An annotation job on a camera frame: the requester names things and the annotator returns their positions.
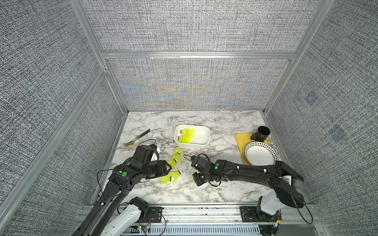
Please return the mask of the yellow shuttlecock four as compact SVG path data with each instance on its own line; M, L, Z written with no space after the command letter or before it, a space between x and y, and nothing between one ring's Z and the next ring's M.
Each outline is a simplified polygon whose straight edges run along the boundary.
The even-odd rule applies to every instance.
M174 155L168 162L167 162L172 168L175 168L177 165L180 165L181 163L181 156Z

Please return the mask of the yellow shuttlecock one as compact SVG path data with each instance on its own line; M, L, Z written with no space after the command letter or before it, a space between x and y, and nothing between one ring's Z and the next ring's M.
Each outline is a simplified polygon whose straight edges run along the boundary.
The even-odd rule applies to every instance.
M196 134L196 130L195 130L195 128L185 128L185 129L181 130L180 133L183 134L183 135L188 135L188 136L194 137L195 134Z

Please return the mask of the yellow shuttlecock three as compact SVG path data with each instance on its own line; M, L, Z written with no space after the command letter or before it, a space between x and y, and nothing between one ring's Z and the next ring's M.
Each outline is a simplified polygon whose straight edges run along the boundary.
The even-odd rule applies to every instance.
M183 155L184 155L184 152L183 152L183 150L182 150L181 148L179 148L178 146L176 146L176 147L174 148L174 154L175 154L175 155L178 154L178 155L180 155L180 156L183 156Z

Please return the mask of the white plastic storage box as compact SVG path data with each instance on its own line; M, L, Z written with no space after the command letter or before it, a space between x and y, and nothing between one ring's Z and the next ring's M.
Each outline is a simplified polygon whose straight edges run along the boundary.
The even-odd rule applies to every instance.
M182 148L206 148L211 141L209 128L200 125L178 125L174 131L173 140Z

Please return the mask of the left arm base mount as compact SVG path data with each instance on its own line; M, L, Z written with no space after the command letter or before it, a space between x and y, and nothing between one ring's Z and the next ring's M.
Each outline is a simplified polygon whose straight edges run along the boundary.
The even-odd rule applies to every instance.
M148 207L135 223L161 223L163 207Z

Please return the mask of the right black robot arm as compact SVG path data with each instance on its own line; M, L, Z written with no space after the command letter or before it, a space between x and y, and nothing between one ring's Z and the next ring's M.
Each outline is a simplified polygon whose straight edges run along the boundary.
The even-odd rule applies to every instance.
M196 170L193 174L197 186L209 183L215 187L223 182L240 181L254 183L271 188L261 196L258 205L251 213L244 212L246 222L273 222L280 218L280 210L286 206L300 209L305 206L301 185L304 178L282 161L265 166L242 165L226 160L211 162L201 156L190 157L191 166Z

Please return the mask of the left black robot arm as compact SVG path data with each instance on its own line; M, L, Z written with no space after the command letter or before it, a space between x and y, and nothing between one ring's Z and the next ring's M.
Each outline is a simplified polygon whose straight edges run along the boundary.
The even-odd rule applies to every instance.
M142 179L155 179L168 175L172 166L166 160L142 163L129 158L116 166L99 201L73 233L74 236L99 236L114 211Z

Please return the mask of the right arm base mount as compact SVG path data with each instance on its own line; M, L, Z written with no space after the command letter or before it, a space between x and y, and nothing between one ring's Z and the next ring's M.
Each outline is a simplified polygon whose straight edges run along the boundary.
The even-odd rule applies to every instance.
M239 208L242 222L278 222L281 220L280 212L276 212L274 215L269 215L258 209L256 206L241 206Z

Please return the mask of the yellow shuttlecock two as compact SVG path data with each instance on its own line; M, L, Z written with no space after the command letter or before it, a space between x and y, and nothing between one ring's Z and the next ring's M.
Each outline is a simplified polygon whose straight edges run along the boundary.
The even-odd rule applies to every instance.
M178 137L178 141L184 144L191 144L193 140L194 140L194 137L190 135L183 135L183 136Z

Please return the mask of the yellow shuttlecock eight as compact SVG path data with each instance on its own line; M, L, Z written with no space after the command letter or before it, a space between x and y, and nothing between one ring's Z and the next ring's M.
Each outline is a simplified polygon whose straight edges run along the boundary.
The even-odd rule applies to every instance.
M167 176L160 178L160 184L164 185L164 184L167 184L169 182L175 183L179 179L180 176L181 176L180 171L170 172Z

